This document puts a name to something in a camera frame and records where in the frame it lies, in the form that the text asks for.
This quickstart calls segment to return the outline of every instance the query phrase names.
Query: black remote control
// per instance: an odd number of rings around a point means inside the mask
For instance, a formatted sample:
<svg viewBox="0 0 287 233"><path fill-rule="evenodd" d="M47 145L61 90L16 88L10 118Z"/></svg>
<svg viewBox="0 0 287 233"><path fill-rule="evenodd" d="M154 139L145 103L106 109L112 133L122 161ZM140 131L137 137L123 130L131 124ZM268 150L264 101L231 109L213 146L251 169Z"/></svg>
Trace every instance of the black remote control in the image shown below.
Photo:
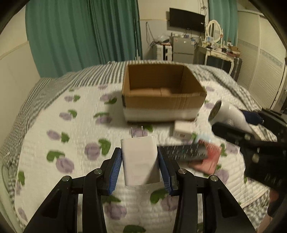
<svg viewBox="0 0 287 233"><path fill-rule="evenodd" d="M204 144L162 146L168 157L173 160L194 161L208 158Z"/></svg>

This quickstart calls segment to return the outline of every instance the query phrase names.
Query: white wardrobe door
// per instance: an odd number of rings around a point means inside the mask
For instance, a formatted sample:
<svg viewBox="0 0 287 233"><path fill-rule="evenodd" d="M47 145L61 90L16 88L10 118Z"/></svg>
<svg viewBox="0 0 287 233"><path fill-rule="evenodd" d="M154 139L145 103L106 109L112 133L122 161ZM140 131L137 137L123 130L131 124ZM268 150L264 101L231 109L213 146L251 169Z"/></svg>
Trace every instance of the white wardrobe door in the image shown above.
<svg viewBox="0 0 287 233"><path fill-rule="evenodd" d="M242 65L237 83L249 88L256 66L259 46L259 16L238 12L238 42Z"/></svg>
<svg viewBox="0 0 287 233"><path fill-rule="evenodd" d="M260 17L260 54L249 92L262 107L270 108L282 81L286 50L267 19Z"/></svg>

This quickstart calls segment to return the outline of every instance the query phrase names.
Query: wall-mounted tv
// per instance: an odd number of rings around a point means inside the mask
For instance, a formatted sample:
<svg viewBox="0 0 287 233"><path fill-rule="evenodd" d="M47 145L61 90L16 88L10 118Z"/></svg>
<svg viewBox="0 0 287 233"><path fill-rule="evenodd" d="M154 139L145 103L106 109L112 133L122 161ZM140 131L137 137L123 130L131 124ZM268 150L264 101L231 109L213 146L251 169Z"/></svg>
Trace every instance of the wall-mounted tv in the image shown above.
<svg viewBox="0 0 287 233"><path fill-rule="evenodd" d="M171 27L184 28L197 32L204 32L205 16L191 11L169 8L169 22Z"/></svg>

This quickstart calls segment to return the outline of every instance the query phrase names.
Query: red booklet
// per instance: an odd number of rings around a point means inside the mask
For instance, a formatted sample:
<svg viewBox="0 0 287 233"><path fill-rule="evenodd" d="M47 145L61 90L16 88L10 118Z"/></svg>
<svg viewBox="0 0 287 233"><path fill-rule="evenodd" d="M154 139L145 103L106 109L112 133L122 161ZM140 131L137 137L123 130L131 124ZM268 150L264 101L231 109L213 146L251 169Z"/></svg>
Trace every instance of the red booklet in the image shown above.
<svg viewBox="0 0 287 233"><path fill-rule="evenodd" d="M188 163L188 166L208 175L212 175L215 172L216 165L218 163L221 147L215 144L206 142L202 139L198 140L198 143L202 143L205 145L207 150L208 158L202 161L192 161Z"/></svg>

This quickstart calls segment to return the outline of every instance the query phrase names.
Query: teal curtain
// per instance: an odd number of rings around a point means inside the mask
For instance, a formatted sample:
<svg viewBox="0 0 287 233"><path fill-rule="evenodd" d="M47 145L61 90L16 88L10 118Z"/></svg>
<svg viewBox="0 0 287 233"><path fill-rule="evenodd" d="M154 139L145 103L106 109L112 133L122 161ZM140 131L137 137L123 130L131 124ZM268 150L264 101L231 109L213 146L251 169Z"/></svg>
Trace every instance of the teal curtain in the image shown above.
<svg viewBox="0 0 287 233"><path fill-rule="evenodd" d="M209 0L209 19L216 20L223 29L223 40L235 45L237 41L238 14L236 0Z"/></svg>
<svg viewBox="0 0 287 233"><path fill-rule="evenodd" d="M137 0L30 0L26 33L40 77L142 56Z"/></svg>

